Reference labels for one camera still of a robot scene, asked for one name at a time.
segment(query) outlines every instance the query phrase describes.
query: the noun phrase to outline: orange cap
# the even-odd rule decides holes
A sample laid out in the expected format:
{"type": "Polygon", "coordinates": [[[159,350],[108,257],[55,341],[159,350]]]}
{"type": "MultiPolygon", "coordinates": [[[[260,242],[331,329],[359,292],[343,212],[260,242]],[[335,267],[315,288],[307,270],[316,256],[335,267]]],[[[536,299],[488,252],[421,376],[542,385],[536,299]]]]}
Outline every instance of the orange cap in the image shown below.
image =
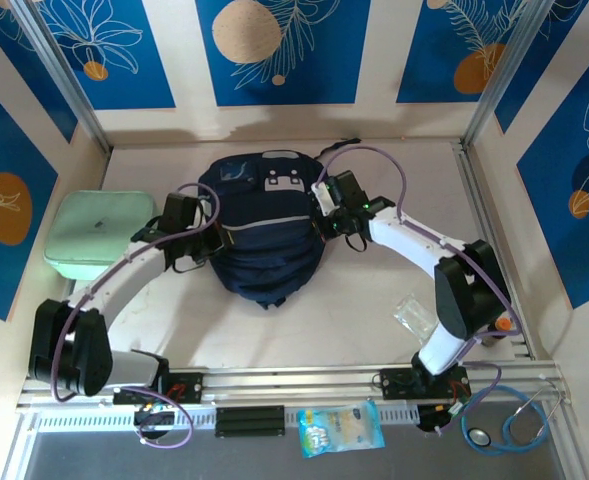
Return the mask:
{"type": "Polygon", "coordinates": [[[499,332],[508,332],[512,329],[512,321],[509,318],[501,317],[494,326],[499,332]]]}

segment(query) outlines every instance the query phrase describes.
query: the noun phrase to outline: stethoscope chest piece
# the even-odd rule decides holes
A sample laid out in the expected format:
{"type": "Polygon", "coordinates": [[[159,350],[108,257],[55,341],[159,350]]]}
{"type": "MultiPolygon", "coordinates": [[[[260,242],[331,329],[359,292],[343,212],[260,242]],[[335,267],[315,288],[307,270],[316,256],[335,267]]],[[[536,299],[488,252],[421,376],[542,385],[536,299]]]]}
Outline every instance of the stethoscope chest piece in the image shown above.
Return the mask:
{"type": "Polygon", "coordinates": [[[470,440],[479,447],[489,447],[490,443],[492,443],[489,434],[480,428],[470,428],[467,431],[467,434],[469,435],[470,440]]]}

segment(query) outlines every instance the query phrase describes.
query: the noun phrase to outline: white tabletop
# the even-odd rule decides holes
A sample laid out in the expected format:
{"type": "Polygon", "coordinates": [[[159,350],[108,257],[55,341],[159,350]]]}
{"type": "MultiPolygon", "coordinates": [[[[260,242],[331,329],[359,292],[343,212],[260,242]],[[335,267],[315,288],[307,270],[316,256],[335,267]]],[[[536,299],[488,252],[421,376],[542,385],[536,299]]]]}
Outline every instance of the white tabletop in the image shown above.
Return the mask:
{"type": "MultiPolygon", "coordinates": [[[[238,153],[292,149],[316,155],[330,142],[201,143],[181,147],[116,149],[106,190],[143,190],[159,207],[208,165],[238,153]]],[[[454,238],[479,238],[459,170],[447,142],[373,141],[407,171],[405,210],[454,238]]],[[[333,173],[352,169],[370,198],[396,201],[401,181],[383,157],[349,152],[333,173]]],[[[162,354],[172,367],[337,366],[409,361],[420,345],[392,316],[414,293],[434,310],[434,284],[398,254],[370,245],[359,254],[331,242],[312,280],[280,308],[264,311],[225,290],[208,266],[166,272],[144,287],[110,330],[113,349],[162,354]]],[[[469,358],[512,359],[512,345],[476,347],[469,358]]]]}

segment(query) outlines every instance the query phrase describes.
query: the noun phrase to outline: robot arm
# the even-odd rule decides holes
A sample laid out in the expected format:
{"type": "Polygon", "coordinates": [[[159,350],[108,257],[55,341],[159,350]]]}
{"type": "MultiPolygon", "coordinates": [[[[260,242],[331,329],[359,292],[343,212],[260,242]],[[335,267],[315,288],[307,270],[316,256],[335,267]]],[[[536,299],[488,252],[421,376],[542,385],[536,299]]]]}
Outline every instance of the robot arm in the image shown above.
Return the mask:
{"type": "Polygon", "coordinates": [[[162,391],[163,379],[169,374],[167,360],[144,352],[112,352],[107,332],[130,300],[178,258],[188,255],[199,262],[224,248],[223,237],[213,225],[197,235],[160,243],[132,259],[141,247],[199,225],[201,212],[198,199],[176,193],[168,195],[158,227],[146,227],[132,238],[122,257],[128,260],[123,268],[116,272],[108,269],[86,289],[62,302],[47,300],[41,304],[32,337],[30,376],[51,383],[54,349],[65,322],[81,299],[91,294],[92,287],[108,277],[74,319],[70,331],[74,337],[66,340],[61,355],[58,386],[86,396],[105,387],[123,385],[162,391]]]}
{"type": "Polygon", "coordinates": [[[394,203],[383,197],[369,200],[351,171],[329,177],[313,191],[325,219],[321,222],[325,236],[361,235],[404,256],[434,279],[439,324],[412,360],[418,383],[429,384],[448,371],[468,340],[505,310],[483,279],[445,248],[450,245],[473,258],[509,299],[496,256],[486,242],[466,244],[405,214],[399,219],[394,203]]]}

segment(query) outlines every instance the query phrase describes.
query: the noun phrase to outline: floral wall print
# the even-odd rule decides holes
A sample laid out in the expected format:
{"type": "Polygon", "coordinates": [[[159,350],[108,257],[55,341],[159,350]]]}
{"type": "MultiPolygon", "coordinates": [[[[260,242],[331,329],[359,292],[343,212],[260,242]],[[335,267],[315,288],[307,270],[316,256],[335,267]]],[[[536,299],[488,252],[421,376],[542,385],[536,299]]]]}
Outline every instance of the floral wall print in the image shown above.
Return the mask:
{"type": "Polygon", "coordinates": [[[219,106],[354,103],[369,0],[197,0],[219,106]]]}
{"type": "Polygon", "coordinates": [[[174,108],[141,0],[42,0],[38,9],[95,109],[174,108]]]}
{"type": "Polygon", "coordinates": [[[0,319],[19,288],[57,174],[0,104],[0,319]]]}
{"type": "Polygon", "coordinates": [[[398,103],[473,102],[527,0],[424,0],[398,103]]]}
{"type": "Polygon", "coordinates": [[[518,163],[572,306],[589,301],[589,68],[518,163]]]}
{"type": "Polygon", "coordinates": [[[538,35],[496,107],[496,118],[503,132],[507,132],[588,1],[556,0],[552,5],[538,35]]]}
{"type": "Polygon", "coordinates": [[[7,0],[0,0],[0,47],[63,137],[71,141],[78,120],[34,52],[7,0]]]}

